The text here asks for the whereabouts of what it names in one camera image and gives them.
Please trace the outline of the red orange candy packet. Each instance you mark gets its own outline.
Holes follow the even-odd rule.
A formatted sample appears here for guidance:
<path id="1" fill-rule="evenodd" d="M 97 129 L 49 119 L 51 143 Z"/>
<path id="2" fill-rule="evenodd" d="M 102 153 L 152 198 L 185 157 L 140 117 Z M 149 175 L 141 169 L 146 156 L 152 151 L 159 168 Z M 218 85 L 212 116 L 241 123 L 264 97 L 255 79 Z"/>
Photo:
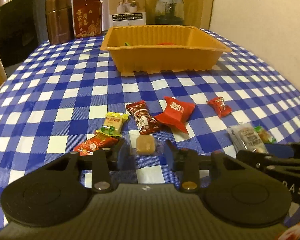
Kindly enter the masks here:
<path id="1" fill-rule="evenodd" d="M 96 133 L 94 137 L 87 139 L 86 141 L 77 145 L 74 148 L 74 151 L 78 152 L 81 156 L 93 155 L 96 150 L 100 150 L 104 147 L 110 148 L 118 142 L 118 139 L 102 133 Z"/>

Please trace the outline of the green candy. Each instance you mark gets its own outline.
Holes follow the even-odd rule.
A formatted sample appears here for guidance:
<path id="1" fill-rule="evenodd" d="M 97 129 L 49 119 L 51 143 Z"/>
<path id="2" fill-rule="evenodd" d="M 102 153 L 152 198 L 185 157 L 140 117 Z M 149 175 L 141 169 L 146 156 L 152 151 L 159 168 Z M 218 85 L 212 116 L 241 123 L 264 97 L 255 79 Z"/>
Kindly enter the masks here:
<path id="1" fill-rule="evenodd" d="M 259 135 L 261 140 L 264 143 L 267 144 L 275 144 L 277 143 L 277 140 L 274 136 L 272 136 L 266 129 L 264 129 L 262 126 L 256 126 L 254 127 L 255 132 Z"/>

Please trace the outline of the yellow green candy packet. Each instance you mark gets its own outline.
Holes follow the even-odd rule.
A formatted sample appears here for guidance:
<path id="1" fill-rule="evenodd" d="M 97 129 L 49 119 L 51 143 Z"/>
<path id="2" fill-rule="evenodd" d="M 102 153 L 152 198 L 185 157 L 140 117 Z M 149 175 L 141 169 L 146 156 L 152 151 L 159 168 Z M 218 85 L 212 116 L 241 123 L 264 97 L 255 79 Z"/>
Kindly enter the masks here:
<path id="1" fill-rule="evenodd" d="M 95 134 L 101 133 L 109 137 L 122 137 L 121 129 L 128 120 L 128 114 L 108 112 L 103 125 L 95 131 Z"/>

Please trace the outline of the clear caramel candy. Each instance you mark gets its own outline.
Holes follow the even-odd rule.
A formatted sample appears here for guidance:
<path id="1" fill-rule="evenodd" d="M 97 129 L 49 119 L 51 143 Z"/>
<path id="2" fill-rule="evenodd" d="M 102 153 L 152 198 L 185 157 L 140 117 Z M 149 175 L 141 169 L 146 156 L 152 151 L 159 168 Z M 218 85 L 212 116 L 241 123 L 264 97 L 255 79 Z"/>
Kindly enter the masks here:
<path id="1" fill-rule="evenodd" d="M 132 156 L 160 156 L 163 155 L 164 146 L 163 143 L 154 137 L 149 135 L 137 135 L 130 134 L 130 152 Z"/>

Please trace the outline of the large red candy packet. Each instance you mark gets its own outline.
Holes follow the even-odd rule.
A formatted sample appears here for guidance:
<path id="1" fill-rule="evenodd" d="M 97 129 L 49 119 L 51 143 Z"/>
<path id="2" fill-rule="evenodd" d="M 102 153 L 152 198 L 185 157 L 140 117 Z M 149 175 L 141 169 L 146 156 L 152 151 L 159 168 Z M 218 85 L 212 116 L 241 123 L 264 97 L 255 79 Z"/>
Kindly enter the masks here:
<path id="1" fill-rule="evenodd" d="M 185 123 L 196 105 L 190 102 L 179 101 L 169 96 L 165 96 L 164 99 L 166 101 L 165 110 L 154 118 L 161 124 L 188 134 Z"/>

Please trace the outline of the grey snack packet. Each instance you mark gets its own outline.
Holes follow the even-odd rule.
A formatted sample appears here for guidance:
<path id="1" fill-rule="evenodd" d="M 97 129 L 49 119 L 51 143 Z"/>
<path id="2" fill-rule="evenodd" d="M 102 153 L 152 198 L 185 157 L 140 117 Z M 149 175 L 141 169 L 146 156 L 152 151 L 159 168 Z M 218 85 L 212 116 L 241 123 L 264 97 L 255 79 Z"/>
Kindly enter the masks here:
<path id="1" fill-rule="evenodd" d="M 236 150 L 246 150 L 258 153 L 268 153 L 260 136 L 250 123 L 230 126 L 226 129 Z"/>

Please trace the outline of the brown candy packet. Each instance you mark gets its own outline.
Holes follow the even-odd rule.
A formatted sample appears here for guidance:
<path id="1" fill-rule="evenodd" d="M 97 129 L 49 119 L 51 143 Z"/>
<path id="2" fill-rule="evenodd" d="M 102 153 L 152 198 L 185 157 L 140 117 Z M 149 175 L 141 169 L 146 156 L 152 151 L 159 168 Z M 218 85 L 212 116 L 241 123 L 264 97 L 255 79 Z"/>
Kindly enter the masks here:
<path id="1" fill-rule="evenodd" d="M 126 110 L 133 116 L 140 135 L 150 135 L 161 131 L 161 125 L 149 113 L 147 104 L 144 100 L 127 104 Z"/>

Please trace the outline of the small red candy packet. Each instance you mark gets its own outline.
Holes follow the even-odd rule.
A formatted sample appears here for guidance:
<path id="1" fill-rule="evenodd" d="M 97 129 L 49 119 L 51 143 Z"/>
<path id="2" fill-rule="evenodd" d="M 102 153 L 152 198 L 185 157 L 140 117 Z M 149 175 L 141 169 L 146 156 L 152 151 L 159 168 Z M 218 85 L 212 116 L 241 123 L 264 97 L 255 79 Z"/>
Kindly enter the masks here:
<path id="1" fill-rule="evenodd" d="M 225 104 L 222 96 L 207 101 L 207 104 L 214 109 L 219 118 L 226 117 L 232 113 L 231 107 Z"/>

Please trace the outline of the blue white checkered tablecloth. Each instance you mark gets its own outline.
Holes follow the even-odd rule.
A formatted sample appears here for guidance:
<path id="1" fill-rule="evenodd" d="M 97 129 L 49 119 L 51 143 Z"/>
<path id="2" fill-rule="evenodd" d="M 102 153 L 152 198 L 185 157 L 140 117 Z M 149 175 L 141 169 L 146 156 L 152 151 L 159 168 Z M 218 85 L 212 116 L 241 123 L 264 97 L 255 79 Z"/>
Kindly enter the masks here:
<path id="1" fill-rule="evenodd" d="M 11 182 L 73 150 L 103 124 L 144 100 L 152 115 L 164 97 L 196 105 L 188 134 L 155 133 L 179 148 L 208 155 L 236 152 L 226 129 L 240 123 L 262 126 L 286 144 L 300 140 L 300 92 L 261 58 L 215 34 L 232 51 L 210 71 L 122 75 L 101 37 L 39 46 L 0 88 L 0 195 Z M 232 113 L 219 118 L 207 101 L 222 96 Z M 0 206 L 0 230 L 7 219 Z"/>

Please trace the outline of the orange plastic tray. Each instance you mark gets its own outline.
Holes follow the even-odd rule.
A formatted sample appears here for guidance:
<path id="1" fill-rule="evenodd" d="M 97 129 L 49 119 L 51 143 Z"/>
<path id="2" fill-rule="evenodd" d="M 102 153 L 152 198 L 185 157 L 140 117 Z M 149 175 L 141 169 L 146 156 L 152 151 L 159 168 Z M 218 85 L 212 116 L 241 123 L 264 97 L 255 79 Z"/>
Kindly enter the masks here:
<path id="1" fill-rule="evenodd" d="M 111 27 L 100 47 L 122 74 L 211 70 L 232 49 L 206 32 L 184 25 Z"/>

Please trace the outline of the dark red gift box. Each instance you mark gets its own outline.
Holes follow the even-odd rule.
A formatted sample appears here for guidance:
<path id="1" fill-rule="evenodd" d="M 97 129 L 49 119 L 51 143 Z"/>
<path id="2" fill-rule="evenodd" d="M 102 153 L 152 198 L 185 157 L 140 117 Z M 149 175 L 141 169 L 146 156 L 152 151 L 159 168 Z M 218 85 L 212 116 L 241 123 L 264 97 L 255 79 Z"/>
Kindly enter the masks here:
<path id="1" fill-rule="evenodd" d="M 75 38 L 102 34 L 102 2 L 100 0 L 72 0 Z"/>

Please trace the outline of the brown cylindrical tin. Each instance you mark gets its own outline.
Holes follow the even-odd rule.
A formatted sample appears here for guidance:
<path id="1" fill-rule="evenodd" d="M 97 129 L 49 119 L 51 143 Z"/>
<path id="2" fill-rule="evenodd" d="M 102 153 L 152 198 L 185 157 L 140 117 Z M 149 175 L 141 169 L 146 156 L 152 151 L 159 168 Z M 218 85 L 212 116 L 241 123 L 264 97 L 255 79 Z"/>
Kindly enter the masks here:
<path id="1" fill-rule="evenodd" d="M 46 0 L 45 14 L 49 41 L 52 45 L 74 39 L 72 0 Z"/>

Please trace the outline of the green glass terrarium jar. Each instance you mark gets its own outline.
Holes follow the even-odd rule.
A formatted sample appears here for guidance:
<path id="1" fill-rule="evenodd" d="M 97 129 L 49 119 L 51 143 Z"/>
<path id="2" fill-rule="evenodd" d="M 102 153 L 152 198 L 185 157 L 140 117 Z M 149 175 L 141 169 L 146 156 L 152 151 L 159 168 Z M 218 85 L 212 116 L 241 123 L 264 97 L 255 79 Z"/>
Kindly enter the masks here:
<path id="1" fill-rule="evenodd" d="M 157 0 L 155 24 L 184 25 L 183 0 Z"/>

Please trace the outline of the white product box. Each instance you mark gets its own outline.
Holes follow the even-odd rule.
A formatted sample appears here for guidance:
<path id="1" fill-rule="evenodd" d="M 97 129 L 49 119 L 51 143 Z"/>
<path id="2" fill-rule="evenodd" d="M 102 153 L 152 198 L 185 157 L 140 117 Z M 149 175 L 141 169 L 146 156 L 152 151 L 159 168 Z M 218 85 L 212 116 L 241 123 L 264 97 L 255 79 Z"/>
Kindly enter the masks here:
<path id="1" fill-rule="evenodd" d="M 146 24 L 146 0 L 108 0 L 109 26 Z"/>

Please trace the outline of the black appliance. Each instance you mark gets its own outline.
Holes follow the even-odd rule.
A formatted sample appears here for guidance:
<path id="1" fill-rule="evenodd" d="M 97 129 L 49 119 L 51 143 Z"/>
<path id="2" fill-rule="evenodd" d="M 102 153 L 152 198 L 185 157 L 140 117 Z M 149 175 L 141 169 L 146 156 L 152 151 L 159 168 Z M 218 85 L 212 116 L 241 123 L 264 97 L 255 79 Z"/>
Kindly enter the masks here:
<path id="1" fill-rule="evenodd" d="M 12 0 L 0 7 L 0 59 L 4 67 L 23 62 L 47 41 L 46 0 Z"/>

